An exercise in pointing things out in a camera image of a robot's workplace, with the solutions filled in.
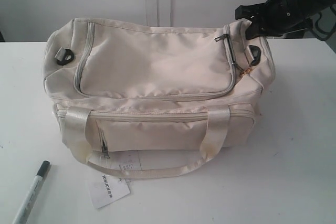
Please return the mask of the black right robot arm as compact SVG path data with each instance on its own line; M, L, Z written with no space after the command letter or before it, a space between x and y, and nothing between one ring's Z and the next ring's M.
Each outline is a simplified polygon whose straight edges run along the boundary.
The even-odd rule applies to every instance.
M321 15L326 8L334 13L334 4L335 0L267 0L260 4L240 5L235 9L235 19L251 22L245 32L248 40L308 30L318 40L326 41L335 33L335 28L321 30L318 22L313 22L311 17Z

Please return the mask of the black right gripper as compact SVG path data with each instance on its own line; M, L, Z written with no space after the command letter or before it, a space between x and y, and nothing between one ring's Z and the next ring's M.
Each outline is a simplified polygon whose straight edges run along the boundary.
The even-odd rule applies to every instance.
M265 3L240 5L236 20L251 22L245 31L247 40L263 36L281 36L311 27L310 18L319 12L319 0L268 0Z

